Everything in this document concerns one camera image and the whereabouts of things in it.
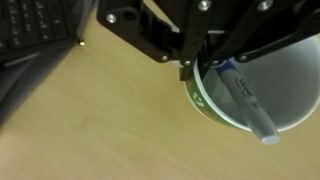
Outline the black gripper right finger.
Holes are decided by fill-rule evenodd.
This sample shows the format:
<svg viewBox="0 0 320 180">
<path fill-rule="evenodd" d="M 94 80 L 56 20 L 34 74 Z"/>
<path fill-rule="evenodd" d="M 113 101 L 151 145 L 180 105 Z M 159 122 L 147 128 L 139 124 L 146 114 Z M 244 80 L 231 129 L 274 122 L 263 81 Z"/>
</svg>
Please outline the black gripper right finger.
<svg viewBox="0 0 320 180">
<path fill-rule="evenodd" d="M 246 63 L 320 32 L 320 0 L 253 0 L 219 47 L 198 62 L 204 77 L 234 58 Z"/>
</svg>

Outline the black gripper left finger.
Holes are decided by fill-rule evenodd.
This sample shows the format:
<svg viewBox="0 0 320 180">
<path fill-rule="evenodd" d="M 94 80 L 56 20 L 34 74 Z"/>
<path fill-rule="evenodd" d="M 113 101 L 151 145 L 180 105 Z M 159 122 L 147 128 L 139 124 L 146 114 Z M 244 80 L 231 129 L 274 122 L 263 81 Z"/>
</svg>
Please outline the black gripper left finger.
<svg viewBox="0 0 320 180">
<path fill-rule="evenodd" d="M 192 67 L 201 50 L 213 13 L 213 0 L 192 0 L 183 25 L 183 44 L 180 51 L 180 79 L 190 78 Z"/>
</svg>

